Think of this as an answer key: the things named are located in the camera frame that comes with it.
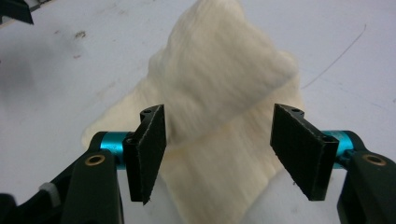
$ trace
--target folded cloth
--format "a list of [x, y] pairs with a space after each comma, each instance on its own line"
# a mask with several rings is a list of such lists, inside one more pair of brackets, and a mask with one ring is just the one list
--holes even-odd
[[133, 131], [164, 104], [160, 174], [186, 223], [237, 223], [281, 163], [269, 146], [274, 103], [303, 108], [298, 66], [236, 0], [200, 0], [177, 21], [148, 75], [83, 135]]

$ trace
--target black bracket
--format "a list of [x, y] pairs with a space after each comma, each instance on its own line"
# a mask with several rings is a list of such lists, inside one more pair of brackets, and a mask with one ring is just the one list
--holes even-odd
[[3, 16], [33, 24], [31, 9], [23, 0], [0, 0], [0, 24]]
[[126, 167], [131, 199], [147, 203], [166, 148], [163, 105], [142, 111], [140, 118], [134, 133], [111, 144], [110, 133], [97, 133], [81, 157], [26, 203], [17, 206], [11, 195], [0, 194], [0, 224], [123, 223], [117, 167]]
[[324, 200], [335, 164], [347, 170], [337, 205], [342, 223], [396, 223], [396, 164], [355, 133], [323, 133], [304, 111], [275, 105], [271, 146], [310, 201]]

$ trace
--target white backdrop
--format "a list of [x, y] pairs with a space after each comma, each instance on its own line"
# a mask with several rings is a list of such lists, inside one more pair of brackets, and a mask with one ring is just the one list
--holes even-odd
[[[192, 3], [56, 0], [33, 13], [34, 26], [3, 25], [0, 192], [23, 203], [81, 155], [83, 130], [146, 75], [149, 57]], [[396, 4], [242, 5], [278, 49], [297, 56], [306, 119], [321, 130], [354, 131], [369, 149], [396, 161]], [[242, 223], [339, 223], [336, 203], [345, 173], [333, 171], [326, 201], [311, 203], [282, 172]], [[124, 172], [119, 180], [125, 195]], [[123, 203], [126, 223], [181, 223], [161, 179], [147, 206], [126, 197]]]

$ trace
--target screw hole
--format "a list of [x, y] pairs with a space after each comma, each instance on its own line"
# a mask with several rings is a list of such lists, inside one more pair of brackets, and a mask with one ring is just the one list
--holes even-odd
[[322, 140], [325, 142], [332, 142], [332, 138], [330, 136], [323, 136]]
[[127, 144], [135, 144], [135, 143], [137, 143], [137, 139], [135, 139], [135, 138], [127, 138], [127, 139], [125, 140], [125, 142], [126, 142]]
[[94, 155], [85, 160], [85, 164], [88, 166], [99, 165], [105, 160], [105, 158], [106, 157], [104, 155]]
[[370, 162], [371, 164], [374, 164], [374, 165], [384, 166], [384, 165], [387, 164], [386, 161], [382, 160], [381, 158], [379, 158], [379, 157], [377, 157], [375, 155], [366, 154], [366, 155], [363, 156], [363, 158], [366, 161], [368, 161], [368, 162]]

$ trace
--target white fabric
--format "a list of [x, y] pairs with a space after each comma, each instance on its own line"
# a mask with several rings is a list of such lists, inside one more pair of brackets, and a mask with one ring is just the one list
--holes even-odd
[[160, 174], [186, 223], [237, 223], [281, 168], [269, 146], [274, 103], [303, 107], [298, 67], [235, 0], [201, 0], [178, 20], [148, 76], [89, 127], [133, 131], [164, 104]]

